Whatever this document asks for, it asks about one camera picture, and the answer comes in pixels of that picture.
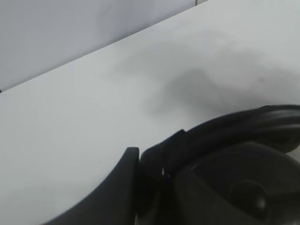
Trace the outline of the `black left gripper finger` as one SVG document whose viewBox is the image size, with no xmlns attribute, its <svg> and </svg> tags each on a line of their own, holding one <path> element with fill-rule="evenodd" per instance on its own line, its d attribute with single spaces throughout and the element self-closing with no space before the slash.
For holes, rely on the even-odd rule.
<svg viewBox="0 0 300 225">
<path fill-rule="evenodd" d="M 47 225 L 133 225 L 139 149 L 129 147 L 105 180 Z"/>
</svg>

